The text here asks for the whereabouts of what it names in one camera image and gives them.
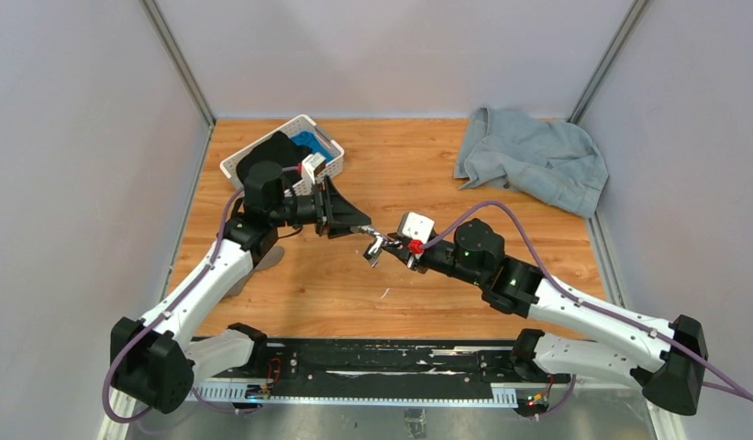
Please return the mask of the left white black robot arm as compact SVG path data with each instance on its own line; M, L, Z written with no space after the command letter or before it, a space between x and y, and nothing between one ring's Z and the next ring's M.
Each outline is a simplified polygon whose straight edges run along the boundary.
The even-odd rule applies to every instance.
M139 319L123 317L112 328L110 366L102 387L107 416L123 424L137 419L115 412L111 391L168 414L199 383L227 369L236 368L250 379L261 376L269 365L262 332L232 324L222 334L199 341L195 332L222 299L243 288L271 253L280 228L305 225L333 239L371 226L371 218L343 197L328 176L310 194L299 195L290 189L280 164L261 161L251 166L196 268Z

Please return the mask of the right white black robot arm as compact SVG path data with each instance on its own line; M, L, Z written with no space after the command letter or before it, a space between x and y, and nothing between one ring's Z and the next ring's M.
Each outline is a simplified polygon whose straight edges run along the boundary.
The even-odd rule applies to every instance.
M599 300L540 267L505 253L505 240L478 218L457 226L450 241L439 239L433 220L409 212L396 235L395 255L421 273L433 270L469 283L504 314L561 325L584 335L572 342L539 330L524 330L511 355L522 381L543 374L577 374L618 382L640 391L652 404L695 415L708 358L703 327L681 314L672 321L638 314Z

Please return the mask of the chrome water faucet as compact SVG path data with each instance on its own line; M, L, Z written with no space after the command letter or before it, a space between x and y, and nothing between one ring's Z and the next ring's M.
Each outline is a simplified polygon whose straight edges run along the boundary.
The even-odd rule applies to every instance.
M384 234L372 225L361 226L359 232L371 238L370 244L363 251L363 257L372 268L378 265L382 253L393 256L399 254L404 243L403 238L396 233Z

